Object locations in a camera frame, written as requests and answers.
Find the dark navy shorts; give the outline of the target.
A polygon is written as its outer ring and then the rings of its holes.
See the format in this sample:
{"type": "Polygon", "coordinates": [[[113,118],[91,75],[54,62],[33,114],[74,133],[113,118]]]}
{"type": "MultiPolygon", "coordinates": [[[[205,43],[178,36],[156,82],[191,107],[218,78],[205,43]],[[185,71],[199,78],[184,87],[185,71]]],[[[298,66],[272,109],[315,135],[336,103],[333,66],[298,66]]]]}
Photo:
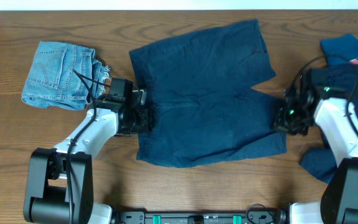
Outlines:
{"type": "Polygon", "coordinates": [[[139,160],[186,168],[283,154],[280,99],[255,90],[275,72],[258,20],[163,39],[129,54],[154,117],[139,160]]]}

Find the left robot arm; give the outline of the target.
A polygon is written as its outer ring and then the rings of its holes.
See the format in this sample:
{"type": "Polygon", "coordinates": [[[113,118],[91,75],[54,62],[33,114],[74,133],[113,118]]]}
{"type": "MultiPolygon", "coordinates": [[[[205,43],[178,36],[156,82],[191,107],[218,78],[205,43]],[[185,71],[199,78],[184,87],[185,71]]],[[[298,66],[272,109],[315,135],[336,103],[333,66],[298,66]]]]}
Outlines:
{"type": "Polygon", "coordinates": [[[94,201],[93,159],[113,136],[147,133],[153,127],[147,90],[113,79],[93,98],[85,119],[51,149],[30,157],[23,214],[29,223],[119,223],[112,206],[94,201]]]}

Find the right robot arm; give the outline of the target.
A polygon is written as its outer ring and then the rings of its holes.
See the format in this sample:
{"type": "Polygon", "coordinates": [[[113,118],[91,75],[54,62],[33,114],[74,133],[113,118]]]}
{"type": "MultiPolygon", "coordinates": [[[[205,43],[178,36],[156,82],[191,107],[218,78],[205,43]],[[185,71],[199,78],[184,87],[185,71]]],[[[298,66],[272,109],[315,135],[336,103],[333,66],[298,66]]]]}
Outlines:
{"type": "Polygon", "coordinates": [[[300,71],[285,91],[273,126],[287,134],[306,135],[317,126],[326,136],[337,170],[321,200],[293,203],[290,223],[358,223],[358,117],[350,93],[313,83],[310,73],[300,71]]]}

